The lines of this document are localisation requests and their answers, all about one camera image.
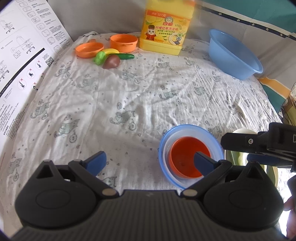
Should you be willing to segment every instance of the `teal fabric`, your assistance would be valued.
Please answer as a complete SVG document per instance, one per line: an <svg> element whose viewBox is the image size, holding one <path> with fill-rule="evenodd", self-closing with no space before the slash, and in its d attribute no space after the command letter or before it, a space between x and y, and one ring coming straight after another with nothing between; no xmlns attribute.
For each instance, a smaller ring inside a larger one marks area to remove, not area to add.
<svg viewBox="0 0 296 241"><path fill-rule="evenodd" d="M204 0L207 3L296 32L296 6L289 0Z"/></svg>
<svg viewBox="0 0 296 241"><path fill-rule="evenodd" d="M286 99L280 96L277 92L267 87L266 85L262 85L262 87L266 92L270 103L272 104L276 112L279 113L281 106L283 105Z"/></svg>

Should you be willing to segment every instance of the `qr code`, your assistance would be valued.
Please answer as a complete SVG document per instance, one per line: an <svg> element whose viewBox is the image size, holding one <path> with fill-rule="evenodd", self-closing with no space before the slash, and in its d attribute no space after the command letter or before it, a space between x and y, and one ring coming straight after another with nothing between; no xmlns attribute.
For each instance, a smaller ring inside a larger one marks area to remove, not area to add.
<svg viewBox="0 0 296 241"><path fill-rule="evenodd" d="M52 57L49 57L49 59L47 59L45 62L50 67L52 65L52 63L54 62L54 59Z"/></svg>

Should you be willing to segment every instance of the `ribbed black surface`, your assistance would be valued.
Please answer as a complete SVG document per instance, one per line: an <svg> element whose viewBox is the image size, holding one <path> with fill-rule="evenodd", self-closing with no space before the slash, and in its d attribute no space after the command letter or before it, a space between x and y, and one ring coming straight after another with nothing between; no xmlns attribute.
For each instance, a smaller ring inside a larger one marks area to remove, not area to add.
<svg viewBox="0 0 296 241"><path fill-rule="evenodd" d="M15 241L279 241L276 229L238 232L211 221L193 200L175 191L125 191L117 199L104 200L85 222L68 229L20 230Z"/></svg>

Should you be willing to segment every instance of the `bottle label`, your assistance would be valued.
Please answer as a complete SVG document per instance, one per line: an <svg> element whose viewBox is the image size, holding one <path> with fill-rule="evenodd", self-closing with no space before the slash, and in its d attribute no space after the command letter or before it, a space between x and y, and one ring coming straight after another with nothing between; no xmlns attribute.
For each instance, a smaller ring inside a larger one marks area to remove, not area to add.
<svg viewBox="0 0 296 241"><path fill-rule="evenodd" d="M189 23L189 18L146 10L141 38L169 45L182 45Z"/></svg>

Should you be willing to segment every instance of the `brown toy vegetable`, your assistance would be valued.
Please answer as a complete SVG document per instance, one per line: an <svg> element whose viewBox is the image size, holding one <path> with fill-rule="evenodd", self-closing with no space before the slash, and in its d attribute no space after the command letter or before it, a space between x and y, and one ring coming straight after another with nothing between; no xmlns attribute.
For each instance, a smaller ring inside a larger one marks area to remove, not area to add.
<svg viewBox="0 0 296 241"><path fill-rule="evenodd" d="M103 64L103 69L113 69L120 64L120 58L117 55L109 55Z"/></svg>

